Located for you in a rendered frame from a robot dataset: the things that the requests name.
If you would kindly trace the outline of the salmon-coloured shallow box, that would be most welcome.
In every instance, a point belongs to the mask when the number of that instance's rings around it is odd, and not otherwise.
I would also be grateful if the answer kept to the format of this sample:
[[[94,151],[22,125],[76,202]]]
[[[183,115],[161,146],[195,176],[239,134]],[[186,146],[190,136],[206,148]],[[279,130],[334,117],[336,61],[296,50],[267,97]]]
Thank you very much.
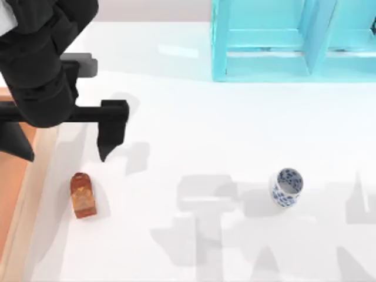
[[[21,282],[58,128],[21,123],[34,162],[0,152],[0,282]]]

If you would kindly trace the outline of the brown bread loaf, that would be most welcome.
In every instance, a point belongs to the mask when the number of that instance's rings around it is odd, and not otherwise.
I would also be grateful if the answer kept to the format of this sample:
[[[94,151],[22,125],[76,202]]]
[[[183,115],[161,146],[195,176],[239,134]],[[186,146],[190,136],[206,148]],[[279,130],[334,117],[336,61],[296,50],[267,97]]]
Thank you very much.
[[[70,180],[70,197],[77,219],[97,214],[92,182],[87,173],[77,172]]]

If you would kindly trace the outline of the light blue rack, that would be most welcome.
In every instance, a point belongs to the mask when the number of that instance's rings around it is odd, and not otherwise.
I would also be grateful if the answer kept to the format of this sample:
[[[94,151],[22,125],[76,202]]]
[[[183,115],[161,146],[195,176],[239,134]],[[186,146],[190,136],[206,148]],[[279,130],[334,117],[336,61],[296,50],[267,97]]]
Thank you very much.
[[[376,0],[211,0],[217,82],[376,82]]]

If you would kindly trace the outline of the blue and white cup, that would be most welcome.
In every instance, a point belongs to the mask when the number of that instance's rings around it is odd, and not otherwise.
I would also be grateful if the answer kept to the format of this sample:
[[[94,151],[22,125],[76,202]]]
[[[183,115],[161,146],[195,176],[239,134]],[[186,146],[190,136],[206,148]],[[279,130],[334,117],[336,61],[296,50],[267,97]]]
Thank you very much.
[[[303,191],[302,175],[291,167],[279,170],[273,177],[271,198],[278,206],[287,209],[294,206]]]

